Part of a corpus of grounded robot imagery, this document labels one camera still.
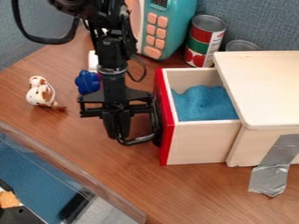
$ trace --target toy dog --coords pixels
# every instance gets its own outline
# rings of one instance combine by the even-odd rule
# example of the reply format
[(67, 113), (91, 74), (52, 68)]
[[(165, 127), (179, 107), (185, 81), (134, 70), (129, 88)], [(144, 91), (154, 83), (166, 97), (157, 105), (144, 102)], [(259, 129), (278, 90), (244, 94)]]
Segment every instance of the toy dog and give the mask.
[(29, 79), (29, 91), (26, 95), (26, 100), (31, 105), (42, 107), (50, 107), (58, 110), (65, 110), (66, 107), (60, 106), (55, 101), (55, 89), (50, 83), (41, 76), (32, 76)]

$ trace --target wooden table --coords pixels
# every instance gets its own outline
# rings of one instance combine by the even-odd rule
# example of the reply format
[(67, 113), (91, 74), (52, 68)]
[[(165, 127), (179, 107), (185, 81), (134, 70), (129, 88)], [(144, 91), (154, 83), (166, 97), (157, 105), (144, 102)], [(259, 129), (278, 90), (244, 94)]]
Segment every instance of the wooden table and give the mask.
[[(2, 71), (0, 119), (129, 200), (148, 215), (148, 223), (298, 222), (298, 165), (290, 169), (285, 193), (270, 199), (247, 191), (251, 168), (228, 168), (225, 164), (162, 167), (158, 148), (152, 143), (121, 146), (107, 137), (101, 120), (80, 118), (73, 80), (79, 70), (87, 68), (91, 49), (89, 37), (80, 29), (73, 42), (46, 46)], [(141, 84), (128, 80), (129, 86), (150, 91), (156, 67), (186, 67), (180, 57), (147, 62), (146, 80)], [(134, 62), (129, 64), (133, 75), (142, 71)], [(67, 105), (66, 113), (34, 108), (25, 101), (32, 75), (42, 75), (50, 81), (57, 89), (58, 101)], [(133, 136), (150, 130), (147, 116), (136, 116), (134, 124)], [(64, 172), (72, 172), (71, 165), (55, 159), (52, 162)], [(84, 172), (74, 177), (87, 183), (90, 180)]]

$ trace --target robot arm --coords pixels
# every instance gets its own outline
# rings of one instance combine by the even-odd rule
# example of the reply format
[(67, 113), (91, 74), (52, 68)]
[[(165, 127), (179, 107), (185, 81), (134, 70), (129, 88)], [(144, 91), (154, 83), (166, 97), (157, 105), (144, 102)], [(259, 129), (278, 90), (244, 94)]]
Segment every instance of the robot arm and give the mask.
[[(159, 144), (161, 125), (156, 97), (152, 93), (129, 88), (125, 84), (125, 74), (136, 82), (128, 71), (127, 61), (136, 54), (136, 39), (133, 35), (128, 7), (125, 0), (49, 0), (59, 11), (74, 16), (71, 30), (64, 38), (41, 38), (27, 33), (23, 27), (18, 0), (11, 0), (14, 18), (19, 30), (31, 41), (46, 45), (59, 45), (71, 41), (78, 28), (80, 18), (88, 21), (94, 50), (98, 55), (98, 72), (102, 75), (103, 91), (80, 95), (81, 117), (101, 118), (109, 137), (120, 144), (131, 145), (153, 140)], [(142, 104), (131, 104), (138, 101)], [(101, 103), (100, 108), (86, 108), (87, 104)], [(127, 140), (130, 119), (135, 114), (149, 114), (152, 133)]]

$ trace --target duct tape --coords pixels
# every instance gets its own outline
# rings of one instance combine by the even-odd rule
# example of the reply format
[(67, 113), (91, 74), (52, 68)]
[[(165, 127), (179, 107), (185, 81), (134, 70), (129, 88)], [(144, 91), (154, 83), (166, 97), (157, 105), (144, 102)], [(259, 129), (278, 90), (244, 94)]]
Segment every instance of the duct tape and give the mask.
[(299, 135), (282, 135), (261, 163), (253, 168), (248, 191), (275, 197), (287, 186), (289, 167), (299, 153)]

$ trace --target button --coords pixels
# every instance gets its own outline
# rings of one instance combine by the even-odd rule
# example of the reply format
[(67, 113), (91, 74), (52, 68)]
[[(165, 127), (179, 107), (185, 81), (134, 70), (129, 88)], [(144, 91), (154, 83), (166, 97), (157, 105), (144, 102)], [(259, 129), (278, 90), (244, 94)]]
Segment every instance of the button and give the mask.
[(166, 28), (168, 25), (168, 18), (167, 17), (159, 17), (158, 18), (158, 26), (162, 28)]
[(155, 13), (149, 13), (148, 14), (148, 22), (151, 24), (155, 24), (156, 23), (156, 14)]
[(156, 27), (154, 25), (152, 25), (152, 24), (148, 24), (147, 31), (148, 31), (148, 34), (155, 35), (155, 33), (156, 33)]
[(146, 36), (146, 43), (148, 43), (149, 45), (154, 45), (155, 44), (155, 38), (153, 36)]
[(156, 48), (163, 49), (165, 47), (165, 41), (162, 39), (156, 39)]
[(151, 58), (153, 58), (155, 60), (157, 60), (161, 56), (161, 51), (152, 46), (147, 45), (146, 47), (144, 47), (143, 50), (146, 55), (150, 56)]
[(165, 30), (165, 29), (161, 29), (161, 28), (157, 28), (157, 29), (156, 29), (156, 35), (157, 35), (160, 39), (164, 39), (164, 38), (166, 38), (166, 30)]

